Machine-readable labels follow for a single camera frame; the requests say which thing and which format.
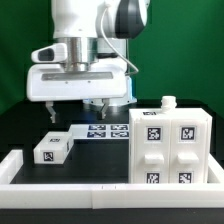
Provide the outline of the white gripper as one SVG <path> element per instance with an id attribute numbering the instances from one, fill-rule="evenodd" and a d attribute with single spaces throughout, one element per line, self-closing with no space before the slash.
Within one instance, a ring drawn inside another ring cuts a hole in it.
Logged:
<path id="1" fill-rule="evenodd" d="M 56 122 L 52 101 L 123 97 L 127 91 L 124 69 L 111 63 L 92 64 L 87 72 L 66 72 L 61 64 L 36 64 L 27 77 L 27 97 L 47 101 L 50 119 Z M 98 119 L 106 117 L 109 99 L 102 99 Z"/>

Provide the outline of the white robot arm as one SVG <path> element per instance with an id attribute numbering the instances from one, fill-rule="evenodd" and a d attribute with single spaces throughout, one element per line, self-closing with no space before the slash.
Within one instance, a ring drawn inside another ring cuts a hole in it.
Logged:
<path id="1" fill-rule="evenodd" d="M 150 0 L 51 0 L 54 43 L 31 54 L 27 97 L 43 101 L 56 120 L 56 101 L 81 100 L 108 110 L 136 101 L 128 59 L 128 41 L 147 24 Z"/>

